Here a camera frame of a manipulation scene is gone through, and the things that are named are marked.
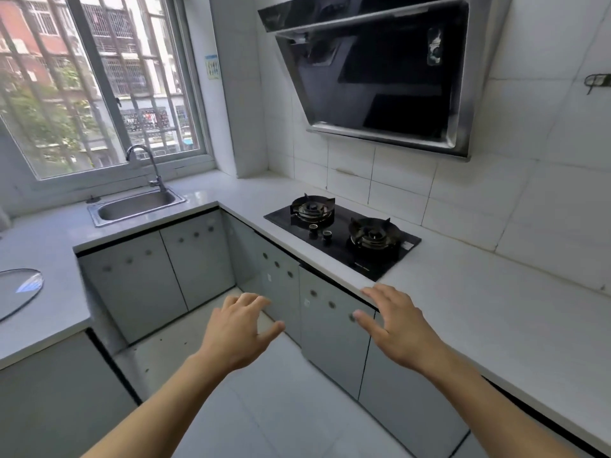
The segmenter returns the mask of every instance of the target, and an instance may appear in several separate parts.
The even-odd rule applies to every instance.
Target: floor
[[[239,294],[235,288],[227,294]],[[201,344],[214,307],[225,295],[116,357],[146,398]],[[259,330],[269,327],[264,314]],[[212,393],[175,458],[412,458],[358,403],[281,335],[249,367]]]

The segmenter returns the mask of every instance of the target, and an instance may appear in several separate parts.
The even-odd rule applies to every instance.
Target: sink
[[[186,202],[185,198],[168,189],[165,192],[150,191],[117,201],[95,204],[87,209],[95,226],[106,226],[183,202]]]

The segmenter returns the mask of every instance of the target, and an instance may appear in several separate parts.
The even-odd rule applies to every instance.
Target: kitchen cabinet
[[[374,310],[304,268],[299,283],[303,355],[358,399],[370,338],[352,314]]]
[[[579,458],[592,458],[592,455],[585,453],[583,450],[581,450],[581,448],[576,447],[571,442],[569,442],[567,439],[560,436],[559,434],[556,434],[548,427],[542,425],[541,423],[539,423],[536,420],[535,420],[535,423],[537,423],[539,426],[545,429],[547,433],[550,434],[554,439],[558,440],[563,445],[565,445],[570,450],[572,450],[573,453],[576,454],[576,456],[578,456]],[[458,449],[458,451],[454,455],[454,458],[488,458],[488,454],[486,454],[486,452],[484,451],[484,448],[480,445],[479,441],[475,438],[475,435],[471,433],[469,434],[469,437],[467,437],[467,439],[461,445],[461,447]]]
[[[270,242],[260,239],[262,294],[271,300],[265,313],[276,321],[286,323],[286,334],[301,344],[299,262]]]
[[[373,343],[359,402],[416,458],[447,458],[469,431],[427,379],[397,365]]]
[[[220,210],[161,230],[189,310],[235,285]]]
[[[259,257],[265,240],[233,215],[223,211],[222,218],[236,284],[244,292],[263,294]]]
[[[0,371],[0,456],[78,458],[136,402],[85,333]]]
[[[187,312],[159,231],[79,259],[128,343]]]

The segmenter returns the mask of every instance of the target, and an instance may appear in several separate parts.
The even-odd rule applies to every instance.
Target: countertop
[[[95,228],[84,203],[21,217],[1,233],[0,270],[39,269],[40,295],[0,323],[0,369],[90,324],[74,253],[219,205],[347,289],[372,282],[268,222],[264,215],[308,194],[333,195],[265,173],[210,171],[168,183],[186,203]],[[149,189],[108,196],[122,198]],[[337,204],[384,217],[347,199]],[[611,299],[547,273],[392,218],[422,243],[381,283],[407,292],[444,341],[481,373],[611,455]]]

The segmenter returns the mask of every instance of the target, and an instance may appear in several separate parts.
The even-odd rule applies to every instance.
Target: chrome faucet
[[[127,150],[127,153],[125,154],[125,158],[127,159],[128,162],[130,160],[131,154],[134,152],[134,149],[141,149],[142,151],[146,152],[149,155],[149,157],[151,158],[151,162],[153,163],[153,168],[155,169],[155,175],[157,176],[157,178],[149,181],[149,186],[151,187],[158,186],[159,191],[161,191],[162,193],[166,192],[167,188],[163,184],[161,175],[159,175],[159,170],[157,170],[157,164],[155,163],[155,157],[153,156],[153,153],[151,152],[151,150],[147,146],[144,146],[144,145],[130,146],[130,148]]]

